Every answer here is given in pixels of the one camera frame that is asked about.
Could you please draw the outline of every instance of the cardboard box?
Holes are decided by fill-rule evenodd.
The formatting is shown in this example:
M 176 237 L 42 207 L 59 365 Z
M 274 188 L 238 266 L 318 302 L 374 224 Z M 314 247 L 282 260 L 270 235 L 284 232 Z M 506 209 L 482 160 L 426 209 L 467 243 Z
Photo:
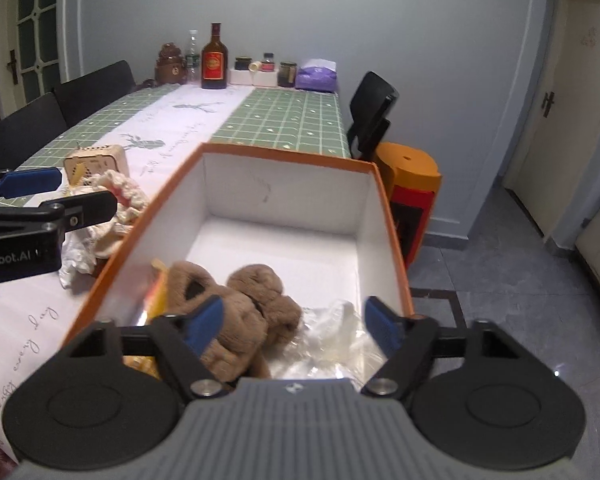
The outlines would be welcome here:
M 95 317 L 134 322 L 151 260 L 190 260 L 224 284 L 271 266 L 302 307 L 378 296 L 413 314 L 388 202 L 375 165 L 269 148 L 202 144 L 146 209 L 70 330 Z

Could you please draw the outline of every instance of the floor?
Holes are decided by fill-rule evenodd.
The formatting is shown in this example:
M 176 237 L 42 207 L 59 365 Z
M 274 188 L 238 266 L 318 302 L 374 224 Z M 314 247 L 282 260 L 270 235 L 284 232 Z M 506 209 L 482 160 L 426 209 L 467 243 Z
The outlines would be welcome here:
M 467 324 L 497 322 L 576 390 L 587 427 L 573 460 L 584 478 L 600 480 L 600 300 L 580 267 L 551 256 L 516 202 L 494 188 L 466 249 L 422 247 L 409 279 L 412 288 L 455 291 Z M 461 322 L 452 303 L 414 298 L 417 312 L 445 326 Z

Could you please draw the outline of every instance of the red bottle label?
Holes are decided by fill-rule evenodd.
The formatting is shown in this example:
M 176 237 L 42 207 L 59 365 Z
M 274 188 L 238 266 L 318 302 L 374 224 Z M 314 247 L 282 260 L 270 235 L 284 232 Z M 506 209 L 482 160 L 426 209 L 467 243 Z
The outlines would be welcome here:
M 224 54 L 207 52 L 202 60 L 202 79 L 224 79 Z

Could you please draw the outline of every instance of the folded black chair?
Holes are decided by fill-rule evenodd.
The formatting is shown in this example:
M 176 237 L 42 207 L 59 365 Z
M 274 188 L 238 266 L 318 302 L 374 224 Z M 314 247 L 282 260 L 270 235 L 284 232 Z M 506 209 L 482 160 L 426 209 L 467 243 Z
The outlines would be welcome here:
M 133 91 L 134 76 L 122 60 L 53 89 L 69 128 Z
M 386 115 L 398 99 L 397 90 L 374 72 L 367 72 L 349 104 L 353 124 L 347 132 L 353 158 L 371 160 L 390 122 Z
M 51 92 L 33 100 L 0 121 L 0 170 L 15 170 L 66 130 Z

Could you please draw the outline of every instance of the silver screw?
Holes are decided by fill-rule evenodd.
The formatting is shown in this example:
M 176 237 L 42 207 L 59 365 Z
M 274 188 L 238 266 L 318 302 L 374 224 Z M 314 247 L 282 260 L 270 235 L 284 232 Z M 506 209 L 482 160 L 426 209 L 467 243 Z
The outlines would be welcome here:
M 200 379 L 191 383 L 190 388 L 199 397 L 213 397 L 220 393 L 222 384 L 213 379 Z
M 392 379 L 386 379 L 384 377 L 371 379 L 366 384 L 366 387 L 371 393 L 378 396 L 387 396 L 398 391 L 398 383 Z

